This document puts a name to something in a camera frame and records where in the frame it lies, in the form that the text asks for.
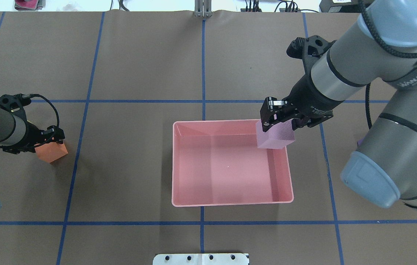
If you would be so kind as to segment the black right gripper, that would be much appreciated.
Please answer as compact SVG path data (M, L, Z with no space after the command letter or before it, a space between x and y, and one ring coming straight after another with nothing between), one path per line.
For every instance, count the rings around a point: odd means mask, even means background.
M304 75L284 100L266 97L260 109L262 131L291 120L292 130L314 127L333 117L333 100L323 96Z

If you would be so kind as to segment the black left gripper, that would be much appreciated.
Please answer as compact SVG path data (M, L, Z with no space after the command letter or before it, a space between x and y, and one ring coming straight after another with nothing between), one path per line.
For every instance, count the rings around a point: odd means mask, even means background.
M47 130L42 130L35 125L29 125L24 151L35 151L37 146L52 142L64 144L64 139L64 130L58 126L50 126Z

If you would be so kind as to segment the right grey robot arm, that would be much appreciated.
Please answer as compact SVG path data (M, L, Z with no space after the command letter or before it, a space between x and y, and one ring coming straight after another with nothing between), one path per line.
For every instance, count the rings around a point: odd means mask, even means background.
M282 132L314 127L363 87L381 79L396 91L340 174L381 208L417 210L417 0L358 1L360 15L338 40L293 40L287 55L304 75L283 99L267 97L257 122L259 148L286 145Z

